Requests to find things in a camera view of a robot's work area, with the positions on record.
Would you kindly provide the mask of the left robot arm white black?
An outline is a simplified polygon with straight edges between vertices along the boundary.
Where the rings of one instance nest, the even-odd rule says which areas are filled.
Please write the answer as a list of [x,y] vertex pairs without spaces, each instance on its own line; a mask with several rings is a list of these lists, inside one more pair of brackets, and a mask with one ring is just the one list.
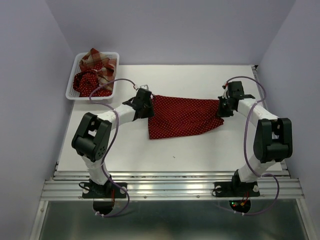
[[88,186],[82,188],[88,193],[106,197],[111,193],[111,175],[105,169],[104,159],[111,148],[110,134],[123,124],[138,119],[153,117],[152,92],[139,88],[136,96],[123,102],[120,106],[101,113],[87,112],[73,136],[71,146],[82,157],[89,172]]

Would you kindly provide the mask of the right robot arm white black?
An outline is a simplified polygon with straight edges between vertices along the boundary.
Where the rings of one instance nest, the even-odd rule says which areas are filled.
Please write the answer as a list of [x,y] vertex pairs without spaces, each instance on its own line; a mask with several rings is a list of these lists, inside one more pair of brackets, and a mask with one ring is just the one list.
[[243,144],[245,164],[237,169],[230,181],[217,181],[212,191],[215,197],[252,197],[260,195],[258,179],[266,177],[266,171],[293,154],[292,122],[281,118],[261,106],[258,100],[246,94],[240,77],[233,77],[222,86],[224,93],[218,98],[217,115],[228,118],[237,112],[246,118],[244,137],[249,124],[255,127],[253,155],[248,156],[247,144]]

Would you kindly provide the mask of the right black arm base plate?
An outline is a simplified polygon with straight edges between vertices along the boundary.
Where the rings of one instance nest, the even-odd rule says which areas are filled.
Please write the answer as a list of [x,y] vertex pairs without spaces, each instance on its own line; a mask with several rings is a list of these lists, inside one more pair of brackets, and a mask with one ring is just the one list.
[[216,181],[213,183],[212,194],[217,198],[259,197],[257,182],[232,183],[231,181]]

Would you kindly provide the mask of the red polka dot skirt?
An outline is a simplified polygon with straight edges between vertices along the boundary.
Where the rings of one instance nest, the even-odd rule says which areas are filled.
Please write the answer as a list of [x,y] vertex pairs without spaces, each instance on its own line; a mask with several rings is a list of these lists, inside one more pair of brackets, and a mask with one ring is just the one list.
[[98,87],[115,79],[115,68],[113,65],[102,63],[92,68],[82,70],[74,76],[73,88],[80,93],[80,97],[89,97]]
[[204,134],[224,124],[218,117],[219,101],[156,95],[154,116],[148,119],[150,140]]

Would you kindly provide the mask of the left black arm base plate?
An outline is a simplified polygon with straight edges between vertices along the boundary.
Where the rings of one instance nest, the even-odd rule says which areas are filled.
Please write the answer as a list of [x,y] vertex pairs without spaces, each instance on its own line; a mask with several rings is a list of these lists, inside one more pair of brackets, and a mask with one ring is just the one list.
[[82,189],[83,199],[126,199],[127,195],[111,182],[99,185],[94,182],[80,182],[78,186]]

